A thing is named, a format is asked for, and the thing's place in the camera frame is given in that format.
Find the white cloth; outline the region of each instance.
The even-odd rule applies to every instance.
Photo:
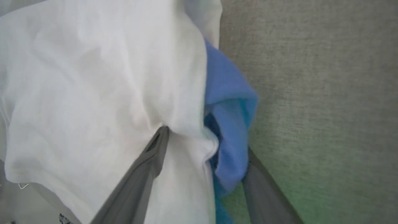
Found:
[[[218,31],[185,8],[180,0],[48,0],[1,17],[7,178],[42,184],[89,223],[168,125],[145,223],[214,223],[207,160],[217,139],[203,127],[198,27],[215,45]]]

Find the blue fabric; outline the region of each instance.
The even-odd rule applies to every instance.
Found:
[[[230,194],[245,176],[248,165],[248,129],[258,97],[239,69],[206,42],[207,81],[205,125],[218,137],[219,150],[211,159],[217,223],[233,223],[220,199]]]

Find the gray textured fabric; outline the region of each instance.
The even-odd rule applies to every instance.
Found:
[[[396,224],[398,1],[222,2],[220,49],[260,96],[250,145],[303,221]]]

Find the wrinkled fabric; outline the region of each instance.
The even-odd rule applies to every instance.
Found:
[[[217,223],[231,223],[220,203],[244,177],[248,165],[248,129],[258,97],[238,68],[210,43],[207,49],[205,125],[219,139],[212,158]]]
[[[182,1],[48,0],[2,16],[0,29],[10,181],[45,186],[89,223],[167,125],[145,223],[215,222],[206,48]]]

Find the gray fabric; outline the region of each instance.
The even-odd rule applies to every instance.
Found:
[[[398,2],[222,2],[220,49],[260,96],[250,145],[303,221],[397,223]]]

